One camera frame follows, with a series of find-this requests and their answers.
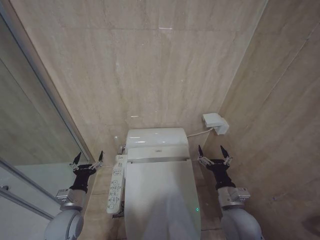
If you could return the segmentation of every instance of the wall-mounted remote control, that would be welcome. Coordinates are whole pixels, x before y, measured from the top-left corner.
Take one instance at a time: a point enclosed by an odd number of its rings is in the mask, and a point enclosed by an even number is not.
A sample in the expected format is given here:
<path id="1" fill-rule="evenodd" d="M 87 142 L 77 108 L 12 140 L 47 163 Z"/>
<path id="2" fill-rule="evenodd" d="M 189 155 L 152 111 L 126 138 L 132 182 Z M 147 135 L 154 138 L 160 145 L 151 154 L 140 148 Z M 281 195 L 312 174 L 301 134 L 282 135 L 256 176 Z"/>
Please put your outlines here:
<path id="1" fill-rule="evenodd" d="M 117 214 L 121 210 L 121 199 L 124 186 L 124 170 L 127 164 L 127 155 L 115 156 L 115 165 L 112 170 L 106 212 Z"/>

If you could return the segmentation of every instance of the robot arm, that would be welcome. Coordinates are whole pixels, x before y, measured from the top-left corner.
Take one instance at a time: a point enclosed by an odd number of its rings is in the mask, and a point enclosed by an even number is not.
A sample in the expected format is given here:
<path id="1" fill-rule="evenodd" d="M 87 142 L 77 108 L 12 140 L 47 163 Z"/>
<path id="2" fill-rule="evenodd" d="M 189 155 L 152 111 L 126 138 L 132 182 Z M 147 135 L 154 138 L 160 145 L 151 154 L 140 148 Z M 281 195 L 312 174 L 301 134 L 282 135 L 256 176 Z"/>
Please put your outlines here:
<path id="1" fill-rule="evenodd" d="M 60 212 L 51 220 L 44 232 L 44 240 L 76 240 L 83 228 L 84 218 L 81 211 L 88 192 L 89 177 L 103 165 L 104 153 L 101 151 L 98 162 L 94 164 L 78 165 L 81 152 L 75 157 L 73 173 L 75 181 L 68 189 L 60 189 L 56 198 L 60 201 Z"/>
<path id="2" fill-rule="evenodd" d="M 198 160 L 212 171 L 216 180 L 218 200 L 222 211 L 221 226 L 227 240 L 261 240 L 261 228 L 257 220 L 244 208 L 244 202 L 250 197 L 246 188 L 236 187 L 227 174 L 232 157 L 222 147 L 222 159 L 209 160 L 198 146 Z"/>

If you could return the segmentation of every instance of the beige marble wall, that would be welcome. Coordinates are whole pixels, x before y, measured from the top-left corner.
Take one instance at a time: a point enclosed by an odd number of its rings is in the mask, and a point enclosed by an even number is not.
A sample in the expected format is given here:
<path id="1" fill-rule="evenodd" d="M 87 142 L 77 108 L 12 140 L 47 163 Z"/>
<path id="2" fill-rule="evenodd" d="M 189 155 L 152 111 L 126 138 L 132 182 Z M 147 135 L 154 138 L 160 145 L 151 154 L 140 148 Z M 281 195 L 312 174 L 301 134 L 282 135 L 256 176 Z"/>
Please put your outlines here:
<path id="1" fill-rule="evenodd" d="M 265 0 L 11 0 L 95 158 L 128 129 L 204 129 Z M 195 153 L 198 143 L 190 142 Z"/>
<path id="2" fill-rule="evenodd" d="M 233 155 L 229 175 L 266 239 L 319 239 L 302 225 L 319 231 L 319 13 L 317 0 L 268 1 L 219 112 L 229 132 L 204 148 Z"/>

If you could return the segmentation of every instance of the toilet lid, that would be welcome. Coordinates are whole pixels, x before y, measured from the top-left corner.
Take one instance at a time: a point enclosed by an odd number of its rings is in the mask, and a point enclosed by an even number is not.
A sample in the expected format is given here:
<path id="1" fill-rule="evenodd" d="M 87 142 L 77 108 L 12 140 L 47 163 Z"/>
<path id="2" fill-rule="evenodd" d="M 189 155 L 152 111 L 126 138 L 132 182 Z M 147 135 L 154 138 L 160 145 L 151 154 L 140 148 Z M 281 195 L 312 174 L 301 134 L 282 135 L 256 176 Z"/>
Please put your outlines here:
<path id="1" fill-rule="evenodd" d="M 128 240 L 199 240 L 191 161 L 128 163 L 124 220 Z"/>

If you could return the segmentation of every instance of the white toilet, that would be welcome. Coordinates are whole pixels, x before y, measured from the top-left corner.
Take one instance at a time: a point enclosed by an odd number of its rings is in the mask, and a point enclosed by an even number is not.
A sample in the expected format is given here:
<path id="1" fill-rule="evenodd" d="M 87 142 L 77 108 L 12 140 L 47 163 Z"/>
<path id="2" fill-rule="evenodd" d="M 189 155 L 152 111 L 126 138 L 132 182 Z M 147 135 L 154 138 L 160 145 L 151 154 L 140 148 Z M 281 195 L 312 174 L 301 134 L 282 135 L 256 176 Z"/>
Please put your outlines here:
<path id="1" fill-rule="evenodd" d="M 199 240 L 200 207 L 183 128 L 129 130 L 124 169 L 128 240 Z"/>

